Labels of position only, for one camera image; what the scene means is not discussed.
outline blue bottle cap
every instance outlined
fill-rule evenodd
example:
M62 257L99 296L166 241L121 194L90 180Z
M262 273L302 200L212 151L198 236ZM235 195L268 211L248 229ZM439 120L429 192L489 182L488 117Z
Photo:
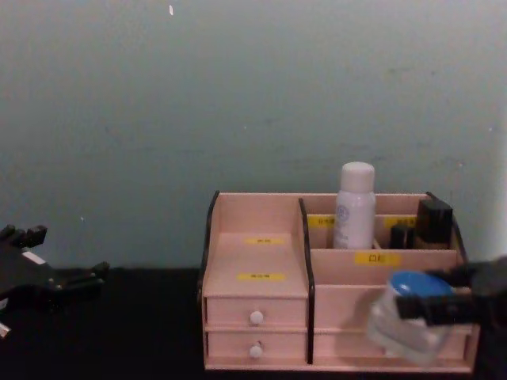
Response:
M422 272L397 272L391 277L390 284L401 296L431 297L453 294L452 287L448 283Z

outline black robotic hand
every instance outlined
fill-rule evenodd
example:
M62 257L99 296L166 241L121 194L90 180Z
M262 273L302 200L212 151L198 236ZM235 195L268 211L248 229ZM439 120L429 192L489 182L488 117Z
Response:
M507 256L492 261L459 265L450 271L428 271L467 293L450 297L397 297L401 319L423 317L427 325L475 323L507 329Z
M62 278L27 250L43 244L47 231L44 226L27 231L7 226L0 231L0 315L27 308L55 312L99 296L109 264L103 262L75 277ZM0 338L9 331L0 324Z

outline teal painted wall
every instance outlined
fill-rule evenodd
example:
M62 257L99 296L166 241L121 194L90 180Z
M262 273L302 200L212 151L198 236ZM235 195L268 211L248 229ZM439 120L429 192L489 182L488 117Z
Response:
M41 256L197 266L216 189L334 192L358 159L495 254L504 0L172 1L2 2L0 219L48 225Z

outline drawer knob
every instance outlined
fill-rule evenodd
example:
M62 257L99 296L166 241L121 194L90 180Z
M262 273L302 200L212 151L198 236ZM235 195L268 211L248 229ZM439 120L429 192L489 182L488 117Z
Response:
M250 315L252 325L260 325L264 321L264 314L256 310Z
M262 356L262 345L261 342L257 342L250 347L250 358L259 359Z

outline wooden desk organizer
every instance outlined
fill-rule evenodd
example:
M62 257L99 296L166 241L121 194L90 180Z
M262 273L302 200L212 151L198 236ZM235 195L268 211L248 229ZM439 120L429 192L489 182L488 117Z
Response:
M217 192L198 283L205 367L471 373L476 325L454 327L430 367L389 357L365 335L370 305L393 272L466 260L456 221L449 250L386 249L390 228L414 223L427 197L378 194L375 248L356 251L332 249L336 194Z

